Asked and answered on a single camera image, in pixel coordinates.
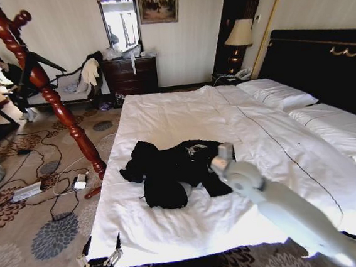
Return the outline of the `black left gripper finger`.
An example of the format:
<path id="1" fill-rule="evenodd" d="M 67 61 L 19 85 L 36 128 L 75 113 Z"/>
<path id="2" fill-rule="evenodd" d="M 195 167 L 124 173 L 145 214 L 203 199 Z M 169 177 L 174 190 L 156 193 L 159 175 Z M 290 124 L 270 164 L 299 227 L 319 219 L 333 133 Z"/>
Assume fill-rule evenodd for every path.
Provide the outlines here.
<path id="1" fill-rule="evenodd" d="M 82 248 L 82 252 L 76 258 L 76 261 L 77 261 L 79 267 L 90 267 L 90 263 L 87 260 L 87 255 L 89 253 L 91 238 L 92 237 L 89 237 L 89 239 L 87 240 L 87 242 L 84 244 L 84 246 Z"/>
<path id="2" fill-rule="evenodd" d="M 103 266 L 113 267 L 117 264 L 122 256 L 121 240 L 120 234 L 117 234 L 116 246 L 114 252 L 104 261 Z"/>

